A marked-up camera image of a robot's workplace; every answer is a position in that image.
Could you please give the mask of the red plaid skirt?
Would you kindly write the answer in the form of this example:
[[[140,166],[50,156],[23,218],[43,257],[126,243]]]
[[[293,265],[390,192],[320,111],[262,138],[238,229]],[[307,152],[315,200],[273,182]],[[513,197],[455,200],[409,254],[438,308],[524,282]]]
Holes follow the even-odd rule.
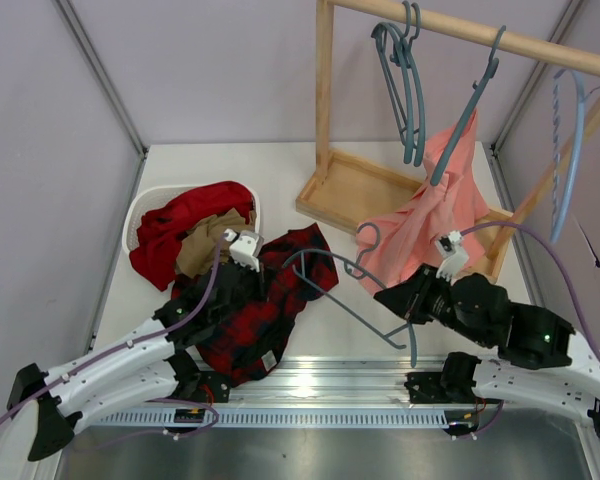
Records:
[[[261,380],[279,364],[296,318],[338,285],[329,245],[316,223],[263,245],[264,294],[249,296],[196,345],[202,360],[237,387]]]

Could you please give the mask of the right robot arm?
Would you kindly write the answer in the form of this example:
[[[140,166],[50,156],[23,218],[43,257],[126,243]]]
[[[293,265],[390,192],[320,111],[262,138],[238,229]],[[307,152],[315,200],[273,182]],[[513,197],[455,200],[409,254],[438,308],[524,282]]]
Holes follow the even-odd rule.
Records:
[[[496,352],[493,359],[451,352],[439,372],[409,374],[412,402],[514,402],[590,425],[600,439],[600,366],[560,316],[510,300],[481,274],[449,282],[429,265],[374,299],[412,324],[437,321]]]

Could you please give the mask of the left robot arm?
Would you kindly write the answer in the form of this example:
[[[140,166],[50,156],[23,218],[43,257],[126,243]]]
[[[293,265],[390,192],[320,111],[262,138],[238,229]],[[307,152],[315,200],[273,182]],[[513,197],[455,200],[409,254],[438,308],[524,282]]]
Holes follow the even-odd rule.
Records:
[[[263,300],[273,274],[233,262],[184,288],[120,340],[64,365],[16,375],[7,407],[36,398],[31,462],[64,449],[98,420],[163,398],[204,402],[227,380],[200,370],[189,353],[248,303]]]

